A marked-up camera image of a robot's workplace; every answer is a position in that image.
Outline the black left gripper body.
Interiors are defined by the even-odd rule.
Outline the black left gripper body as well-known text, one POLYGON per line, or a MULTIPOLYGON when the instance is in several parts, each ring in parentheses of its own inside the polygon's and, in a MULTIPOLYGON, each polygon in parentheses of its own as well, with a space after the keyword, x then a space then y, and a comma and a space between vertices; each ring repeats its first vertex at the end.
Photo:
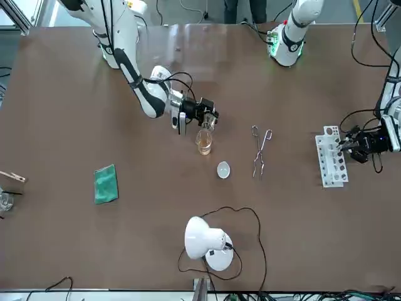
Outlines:
POLYGON ((369 154, 381 154, 392 150, 390 137, 386 127, 379 127, 375 130, 361 129, 357 133, 357 153, 363 157, 369 154))

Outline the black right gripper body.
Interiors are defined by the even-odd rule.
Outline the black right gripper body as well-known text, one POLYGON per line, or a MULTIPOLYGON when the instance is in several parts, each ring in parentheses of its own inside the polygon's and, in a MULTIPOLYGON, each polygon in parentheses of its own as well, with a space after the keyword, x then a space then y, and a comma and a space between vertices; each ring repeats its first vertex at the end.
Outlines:
POLYGON ((185 98, 182 101, 182 112, 185 113, 185 117, 187 119, 196 119, 199 120, 199 103, 197 103, 194 99, 192 98, 185 98))

